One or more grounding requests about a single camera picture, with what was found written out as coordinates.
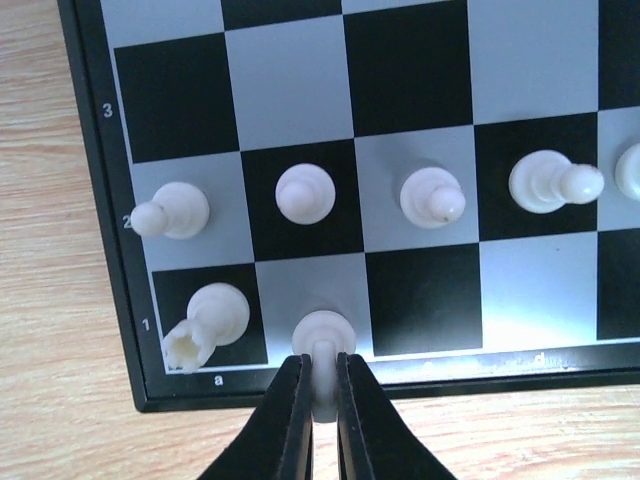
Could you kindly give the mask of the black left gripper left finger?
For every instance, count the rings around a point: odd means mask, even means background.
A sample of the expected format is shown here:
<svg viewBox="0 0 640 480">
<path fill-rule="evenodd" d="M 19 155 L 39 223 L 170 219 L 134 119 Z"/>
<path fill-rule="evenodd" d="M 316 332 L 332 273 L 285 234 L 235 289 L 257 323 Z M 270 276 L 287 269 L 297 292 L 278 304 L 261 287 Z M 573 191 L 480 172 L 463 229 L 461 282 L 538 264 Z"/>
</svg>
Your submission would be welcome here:
<svg viewBox="0 0 640 480">
<path fill-rule="evenodd" d="M 200 475 L 209 480 L 313 477 L 312 362 L 288 357 L 229 446 Z"/>
</svg>

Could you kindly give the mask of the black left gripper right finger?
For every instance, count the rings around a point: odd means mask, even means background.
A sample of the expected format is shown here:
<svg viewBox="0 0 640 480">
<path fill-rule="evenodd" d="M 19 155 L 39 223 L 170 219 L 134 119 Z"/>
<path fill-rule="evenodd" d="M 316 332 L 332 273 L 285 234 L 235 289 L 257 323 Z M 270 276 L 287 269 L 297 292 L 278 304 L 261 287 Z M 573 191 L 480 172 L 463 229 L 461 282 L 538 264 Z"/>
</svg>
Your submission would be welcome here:
<svg viewBox="0 0 640 480">
<path fill-rule="evenodd" d="M 454 477 L 414 436 L 361 356 L 342 352 L 336 368 L 341 479 Z"/>
</svg>

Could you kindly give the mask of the white chess piece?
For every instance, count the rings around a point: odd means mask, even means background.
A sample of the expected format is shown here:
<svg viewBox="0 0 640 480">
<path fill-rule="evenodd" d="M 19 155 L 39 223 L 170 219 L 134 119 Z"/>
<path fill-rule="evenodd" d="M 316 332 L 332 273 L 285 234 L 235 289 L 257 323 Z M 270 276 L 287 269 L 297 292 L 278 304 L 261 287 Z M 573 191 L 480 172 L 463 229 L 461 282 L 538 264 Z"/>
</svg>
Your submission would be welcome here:
<svg viewBox="0 0 640 480">
<path fill-rule="evenodd" d="M 337 370 L 339 353 L 353 354 L 356 333 L 339 313 L 317 310 L 306 315 L 292 336 L 294 354 L 311 358 L 312 416 L 316 423 L 332 423 L 337 418 Z"/>
<path fill-rule="evenodd" d="M 217 347 L 234 343 L 245 333 L 250 314 L 246 296 L 231 284 L 201 287 L 191 296 L 186 317 L 161 342 L 166 365 L 185 373 L 195 372 Z"/>
<path fill-rule="evenodd" d="M 331 212 L 336 189 L 331 176 L 310 163 L 288 168 L 278 179 L 275 200 L 281 214 L 299 225 L 320 222 Z"/>
</svg>

